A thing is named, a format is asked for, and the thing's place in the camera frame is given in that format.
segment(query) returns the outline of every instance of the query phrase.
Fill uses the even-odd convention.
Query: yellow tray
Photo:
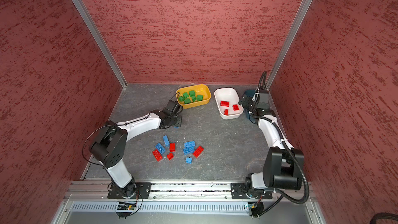
[[[182,94],[184,92],[187,92],[189,94],[189,91],[195,90],[195,95],[203,95],[203,100],[202,101],[195,101],[189,104],[184,104],[183,101],[179,101],[178,100],[178,92],[180,92],[179,96],[182,96]],[[180,105],[182,105],[183,109],[187,109],[187,108],[191,108],[191,107],[197,107],[197,106],[201,106],[201,105],[205,105],[210,101],[211,98],[211,93],[209,88],[205,85],[205,84],[199,84],[199,85],[193,85],[193,86],[189,86],[189,87],[183,87],[180,88],[176,91],[176,98],[177,101]]]

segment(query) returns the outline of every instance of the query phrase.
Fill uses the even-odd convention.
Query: lego brick
[[[203,150],[204,150],[203,147],[199,146],[199,147],[195,150],[195,152],[193,153],[193,155],[194,155],[196,158],[198,158],[199,155],[202,153]]]
[[[169,154],[167,154],[167,158],[169,159],[169,160],[171,160],[172,158],[174,157],[174,155],[170,152]]]
[[[220,106],[229,107],[229,101],[221,101]]]
[[[155,145],[155,147],[157,148],[157,150],[163,155],[163,153],[166,152],[166,149],[162,147],[162,145],[160,143],[157,143]]]
[[[170,150],[170,152],[175,152],[176,151],[176,144],[175,143],[170,143],[169,150]]]
[[[154,150],[153,152],[152,152],[152,154],[153,154],[153,156],[156,158],[156,161],[160,161],[160,160],[162,160],[162,154],[158,151],[158,150]]]
[[[195,151],[195,148],[193,146],[186,147],[186,148],[183,148],[182,151],[184,152],[184,156],[185,156],[185,155],[193,153]]]
[[[195,141],[184,142],[184,148],[195,146]]]
[[[169,146],[170,142],[169,142],[169,139],[167,138],[167,135],[163,136],[163,141],[164,141],[165,146]]]

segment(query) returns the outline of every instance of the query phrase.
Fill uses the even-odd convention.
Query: blue lego brick
[[[195,147],[193,147],[193,146],[186,147],[186,148],[183,148],[182,151],[184,152],[184,156],[185,156],[185,155],[193,153],[195,151]]]
[[[184,148],[195,146],[195,141],[189,141],[184,143]]]
[[[164,135],[164,136],[163,136],[163,141],[164,141],[164,144],[165,144],[166,146],[169,146],[169,145],[170,145],[170,142],[169,142],[169,139],[167,138],[167,135]]]
[[[166,149],[162,147],[162,145],[160,143],[157,143],[157,145],[155,145],[155,147],[157,148],[157,150],[163,155],[163,153],[166,152]]]

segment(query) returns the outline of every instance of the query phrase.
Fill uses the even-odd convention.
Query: white tray
[[[239,117],[243,112],[243,107],[238,105],[239,110],[234,111],[232,105],[237,105],[239,102],[239,96],[235,89],[231,87],[225,87],[217,89],[214,92],[214,97],[216,98],[216,103],[220,116],[223,119],[233,119]],[[220,106],[221,101],[229,101],[229,107]],[[228,115],[224,115],[224,110],[228,109]]]

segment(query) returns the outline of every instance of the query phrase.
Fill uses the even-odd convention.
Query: mounting plate
[[[150,193],[150,187],[152,183],[135,183],[138,188],[138,192],[140,193],[142,199],[148,199]],[[110,191],[108,192],[108,199],[125,199],[121,195],[117,193],[116,186],[112,183]]]
[[[249,189],[246,193],[245,184],[244,183],[231,183],[231,195],[232,199],[260,199],[262,196],[263,199],[272,199],[272,193],[266,192],[262,189]]]
[[[177,122],[174,127],[181,127],[182,116],[177,116]]]

